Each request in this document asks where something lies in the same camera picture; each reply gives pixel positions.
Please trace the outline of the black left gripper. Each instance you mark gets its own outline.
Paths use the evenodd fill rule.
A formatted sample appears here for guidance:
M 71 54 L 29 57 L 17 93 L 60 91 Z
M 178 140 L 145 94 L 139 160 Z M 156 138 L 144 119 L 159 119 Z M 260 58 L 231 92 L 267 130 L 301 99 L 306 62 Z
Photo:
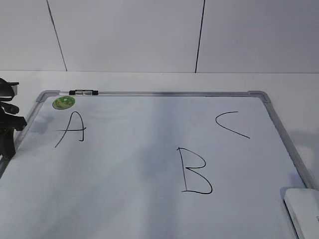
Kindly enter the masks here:
M 19 107 L 6 101 L 0 102 L 0 154 L 5 160 L 15 155 L 13 132 L 22 131 L 26 126 L 24 117 L 17 116 Z

